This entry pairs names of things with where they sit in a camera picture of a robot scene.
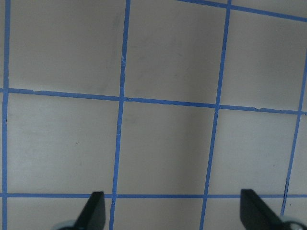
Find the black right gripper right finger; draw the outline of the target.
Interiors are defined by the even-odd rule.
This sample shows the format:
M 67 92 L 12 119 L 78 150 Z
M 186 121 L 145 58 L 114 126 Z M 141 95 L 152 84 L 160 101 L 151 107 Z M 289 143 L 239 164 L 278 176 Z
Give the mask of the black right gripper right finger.
M 246 230 L 289 229 L 252 189 L 241 190 L 240 220 Z

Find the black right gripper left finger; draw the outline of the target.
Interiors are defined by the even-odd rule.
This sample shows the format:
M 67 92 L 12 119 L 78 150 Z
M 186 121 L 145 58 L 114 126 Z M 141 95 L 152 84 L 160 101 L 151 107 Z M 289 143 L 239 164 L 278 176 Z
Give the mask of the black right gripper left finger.
M 74 230 L 103 230 L 106 223 L 104 192 L 93 192 L 73 225 Z

